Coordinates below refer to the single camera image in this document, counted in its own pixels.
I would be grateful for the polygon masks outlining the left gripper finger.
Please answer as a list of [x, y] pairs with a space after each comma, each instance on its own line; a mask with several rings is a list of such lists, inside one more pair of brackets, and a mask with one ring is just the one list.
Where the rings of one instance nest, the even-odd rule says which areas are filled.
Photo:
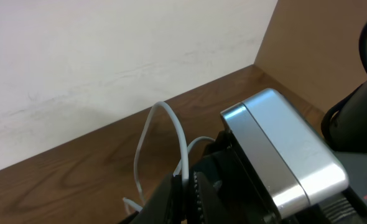
[[179, 175], [168, 174], [140, 212], [118, 224], [179, 224], [183, 217], [183, 190]]

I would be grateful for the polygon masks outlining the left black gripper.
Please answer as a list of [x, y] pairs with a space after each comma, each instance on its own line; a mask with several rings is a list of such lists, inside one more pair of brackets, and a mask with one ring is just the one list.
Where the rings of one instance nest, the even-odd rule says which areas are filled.
[[352, 189], [282, 215], [243, 155], [226, 131], [206, 146], [189, 178], [187, 223], [367, 223], [367, 206]]

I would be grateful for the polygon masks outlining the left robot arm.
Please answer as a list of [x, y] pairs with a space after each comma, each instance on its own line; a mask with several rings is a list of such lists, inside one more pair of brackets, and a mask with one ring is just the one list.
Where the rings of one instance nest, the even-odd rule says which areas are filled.
[[224, 110], [193, 167], [179, 162], [125, 223], [367, 223], [367, 81], [317, 134], [276, 90]]

